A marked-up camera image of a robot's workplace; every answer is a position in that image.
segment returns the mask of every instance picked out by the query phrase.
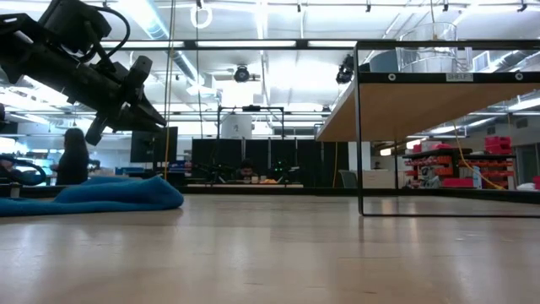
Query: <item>yellow cable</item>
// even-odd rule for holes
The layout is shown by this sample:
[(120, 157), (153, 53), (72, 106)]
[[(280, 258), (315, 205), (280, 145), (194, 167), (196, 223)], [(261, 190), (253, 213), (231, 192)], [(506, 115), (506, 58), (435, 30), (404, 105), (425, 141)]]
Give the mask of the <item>yellow cable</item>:
[(463, 157), (463, 150), (462, 150), (462, 145), (460, 144), (459, 142), (459, 138), (457, 136), (457, 126), (456, 126), (456, 123), (455, 122), (452, 122), (452, 124), (454, 125), (454, 134), (456, 135), (456, 142), (457, 142), (457, 148), (459, 149), (459, 155), (461, 156), (462, 158), (462, 161), (463, 161), (463, 164), (465, 164), (465, 166), (467, 168), (469, 168), (470, 171), (472, 171), (473, 174), (476, 174), (478, 176), (480, 176), (483, 180), (485, 180), (489, 185), (495, 187), (495, 189), (498, 189), (498, 190), (506, 190), (504, 187), (501, 187), (499, 185), (497, 185), (496, 183), (494, 182), (491, 182), (489, 179), (487, 179), (485, 176), (482, 175), (482, 173), (479, 173), (478, 171), (474, 170), (466, 161), (465, 161), (465, 157)]
[[(176, 27), (176, 12), (174, 12), (172, 14), (172, 20), (170, 21), (170, 23), (172, 24), (171, 26), (171, 29), (170, 29), (170, 39), (171, 40), (174, 40), (175, 39), (175, 27)], [(170, 84), (169, 84), (169, 87), (168, 87), (168, 92), (165, 92), (166, 93), (166, 98), (165, 98), (165, 120), (167, 121), (167, 137), (166, 137), (166, 140), (165, 140), (165, 174), (164, 174), (164, 179), (167, 180), (167, 167), (169, 166), (169, 141), (170, 141), (170, 128), (169, 128), (169, 122), (170, 122), (170, 95), (172, 93), (172, 57), (173, 57), (173, 53), (174, 53), (175, 49), (174, 47), (172, 46), (172, 43), (170, 43), (170, 49), (169, 49), (169, 61), (170, 61), (170, 66), (169, 66), (169, 71), (170, 71), (170, 75), (166, 75), (167, 77), (169, 77), (169, 80), (167, 80), (167, 77), (165, 77), (165, 81), (170, 81)]]
[(332, 182), (332, 188), (336, 187), (336, 175), (338, 173), (338, 143), (336, 143), (336, 154), (334, 156), (334, 181)]

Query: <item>woman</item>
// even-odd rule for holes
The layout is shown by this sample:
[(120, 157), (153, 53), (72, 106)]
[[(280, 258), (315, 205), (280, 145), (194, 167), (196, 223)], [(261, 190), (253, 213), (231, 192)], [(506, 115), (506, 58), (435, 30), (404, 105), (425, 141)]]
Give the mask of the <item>woman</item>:
[(88, 179), (89, 155), (84, 133), (80, 129), (70, 128), (64, 134), (65, 152), (58, 165), (52, 170), (57, 172), (57, 185), (78, 185)]

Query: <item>dark hair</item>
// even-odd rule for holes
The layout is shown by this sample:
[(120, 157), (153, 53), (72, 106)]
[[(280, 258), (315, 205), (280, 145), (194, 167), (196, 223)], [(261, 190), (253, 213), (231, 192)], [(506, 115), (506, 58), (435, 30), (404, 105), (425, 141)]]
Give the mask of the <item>dark hair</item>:
[(83, 131), (78, 128), (68, 129), (64, 134), (64, 148), (66, 152), (84, 153), (84, 155), (88, 156)]
[(244, 159), (240, 164), (241, 169), (253, 169), (253, 162), (250, 159)]

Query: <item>black robotic arm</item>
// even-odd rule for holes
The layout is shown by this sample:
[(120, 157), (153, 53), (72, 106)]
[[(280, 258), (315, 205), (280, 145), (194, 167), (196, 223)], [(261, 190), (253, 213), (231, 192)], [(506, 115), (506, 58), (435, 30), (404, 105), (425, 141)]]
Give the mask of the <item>black robotic arm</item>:
[[(111, 62), (119, 47), (109, 54), (101, 47), (111, 27), (100, 11), (125, 21), (116, 11), (79, 0), (53, 0), (38, 22), (27, 14), (0, 15), (0, 66), (9, 82), (28, 75), (68, 96), (68, 102), (95, 109), (86, 134), (92, 145), (99, 143), (105, 127), (158, 132), (166, 124), (144, 95), (152, 61), (141, 56), (129, 70)], [(96, 53), (100, 61), (85, 64)]]

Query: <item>ceiling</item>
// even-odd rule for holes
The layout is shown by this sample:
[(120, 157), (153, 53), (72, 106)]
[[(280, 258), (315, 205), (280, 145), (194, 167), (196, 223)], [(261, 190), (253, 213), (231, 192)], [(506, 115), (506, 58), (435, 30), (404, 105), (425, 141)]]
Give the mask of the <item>ceiling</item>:
[[(211, 9), (212, 19), (207, 27), (197, 29), (192, 23), (195, 0), (148, 0), (155, 6), (164, 27), (169, 30), (171, 13), (174, 14), (175, 40), (239, 40), (239, 39), (396, 39), (420, 24), (431, 22), (429, 0), (371, 0), (366, 13), (364, 0), (206, 0), (203, 7)], [(38, 19), (50, 1), (0, 0), (0, 14), (25, 12)], [(101, 5), (102, 1), (85, 1)], [(151, 39), (144, 30), (145, 19), (151, 12), (147, 0), (109, 0), (110, 6), (124, 14), (132, 28), (131, 40)], [(436, 22), (455, 23), (459, 39), (534, 39), (540, 36), (540, 3), (526, 1), (528, 8), (517, 13), (521, 1), (493, 0), (449, 1), (450, 9), (443, 12), (442, 0), (434, 0), (433, 17)], [(197, 12), (199, 24), (208, 17), (207, 11)], [(113, 31), (107, 38), (118, 41), (125, 33), (124, 24), (114, 16), (106, 15)], [(336, 81), (338, 66), (347, 51), (186, 51), (186, 56), (201, 75), (210, 75), (213, 81), (205, 86), (227, 93), (248, 91), (264, 95), (262, 81), (237, 85), (232, 73), (238, 65), (246, 65), (250, 73), (264, 74), (267, 103), (287, 106), (294, 111), (320, 110), (335, 103), (345, 87)], [(129, 66), (138, 56), (147, 56), (153, 62), (152, 76), (146, 83), (146, 95), (163, 107), (165, 100), (165, 71), (167, 54), (154, 52), (118, 52), (113, 61)], [(361, 52), (360, 59), (373, 56)], [(182, 111), (198, 111), (198, 95), (190, 95), (192, 84), (184, 73), (173, 65), (171, 101)], [(215, 109), (214, 96), (204, 96), (202, 109)]]

